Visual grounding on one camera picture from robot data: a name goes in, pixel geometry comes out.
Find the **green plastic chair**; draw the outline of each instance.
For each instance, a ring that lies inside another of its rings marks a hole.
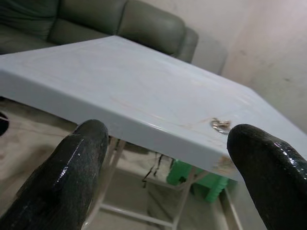
[[[169,172],[166,181],[172,185],[178,185],[182,182],[182,178],[187,178],[192,166],[179,160],[174,160],[171,171]],[[209,188],[209,193],[206,195],[205,200],[212,203],[219,196],[220,192],[227,186],[228,178],[209,173],[196,183]]]

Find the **white marble table top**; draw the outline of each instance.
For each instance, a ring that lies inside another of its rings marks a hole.
[[[241,180],[210,120],[248,123],[307,158],[307,136],[251,89],[117,36],[0,57],[1,95]]]

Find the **sofa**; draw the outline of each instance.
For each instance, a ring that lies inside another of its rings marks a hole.
[[[0,54],[117,35],[191,62],[198,35],[138,0],[1,0]]]

